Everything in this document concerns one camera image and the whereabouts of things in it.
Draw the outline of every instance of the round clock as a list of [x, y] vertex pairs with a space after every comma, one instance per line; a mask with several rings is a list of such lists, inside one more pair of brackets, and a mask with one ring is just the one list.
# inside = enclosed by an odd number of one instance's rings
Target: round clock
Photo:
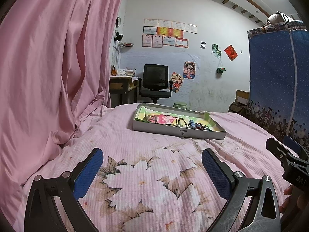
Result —
[[116, 19], [116, 27], [119, 27], [120, 24], [121, 24], [121, 18], [117, 17], [117, 19]]

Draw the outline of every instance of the certificate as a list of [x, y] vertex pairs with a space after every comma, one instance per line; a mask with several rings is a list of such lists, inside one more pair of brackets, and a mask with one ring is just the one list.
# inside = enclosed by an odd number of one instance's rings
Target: certificate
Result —
[[170, 35], [170, 28], [163, 28], [163, 27], [158, 27], [158, 35], [161, 36], [169, 36]]
[[163, 37], [163, 45], [175, 46], [176, 38], [171, 36], [164, 36]]
[[197, 34], [197, 26], [194, 24], [186, 24], [185, 31]]
[[163, 36], [155, 35], [152, 38], [152, 47], [163, 47]]
[[152, 47], [152, 35], [143, 35], [142, 47]]
[[176, 30], [184, 31], [185, 30], [185, 26], [186, 26], [186, 24], [182, 23], [182, 22], [174, 22], [174, 21], [172, 22], [172, 28], [176, 29]]
[[176, 47], [189, 48], [189, 40], [184, 38], [176, 38]]
[[159, 20], [158, 27], [171, 28], [172, 27], [172, 21]]
[[144, 34], [156, 35], [157, 34], [157, 27], [144, 27]]
[[158, 20], [157, 19], [145, 19], [144, 26], [147, 27], [158, 27]]
[[179, 37], [179, 38], [183, 38], [183, 31], [181, 31], [181, 30], [171, 29], [170, 36], [172, 36], [172, 37]]

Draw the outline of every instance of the hand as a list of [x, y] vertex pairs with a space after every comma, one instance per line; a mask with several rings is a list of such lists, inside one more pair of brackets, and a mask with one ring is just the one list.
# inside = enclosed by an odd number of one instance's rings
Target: hand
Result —
[[[289, 186], [287, 189], [284, 190], [284, 195], [291, 195], [292, 194], [292, 191], [293, 191], [293, 185]], [[279, 211], [281, 214], [284, 214], [287, 206], [289, 205], [289, 202], [290, 202], [290, 199], [291, 199], [291, 196], [289, 196], [288, 198], [285, 199], [285, 201], [282, 203], [281, 206], [279, 206]], [[304, 193], [302, 193], [298, 199], [297, 199], [297, 207], [300, 209], [300, 210], [304, 210], [307, 206], [309, 202], [309, 196], [306, 196]]]

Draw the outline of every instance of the chair armrest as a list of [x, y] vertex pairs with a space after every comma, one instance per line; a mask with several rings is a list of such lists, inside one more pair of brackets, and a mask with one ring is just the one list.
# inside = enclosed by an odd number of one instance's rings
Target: chair armrest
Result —
[[171, 92], [172, 92], [172, 87], [173, 87], [174, 81], [170, 80], [169, 83], [171, 84], [171, 85], [170, 85], [170, 93], [171, 93]]
[[142, 78], [137, 77], [138, 80], [138, 93], [141, 95], [141, 87], [142, 87]]

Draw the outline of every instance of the blue gripper pad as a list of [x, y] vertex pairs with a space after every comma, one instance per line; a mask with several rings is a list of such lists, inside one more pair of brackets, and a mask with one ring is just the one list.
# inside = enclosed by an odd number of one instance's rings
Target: blue gripper pad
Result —
[[202, 153], [202, 163], [221, 198], [228, 200], [235, 184], [233, 171], [209, 148]]
[[300, 145], [287, 135], [285, 135], [283, 138], [283, 144], [285, 144], [288, 148], [292, 149], [293, 152], [297, 154], [301, 152]]
[[83, 198], [86, 195], [93, 179], [95, 178], [98, 170], [102, 166], [103, 152], [101, 149], [95, 149], [96, 151], [92, 155], [92, 157], [89, 158], [88, 156], [84, 161], [86, 165], [84, 166], [81, 173], [78, 175], [74, 182], [73, 195], [76, 200], [78, 200], [79, 198]]

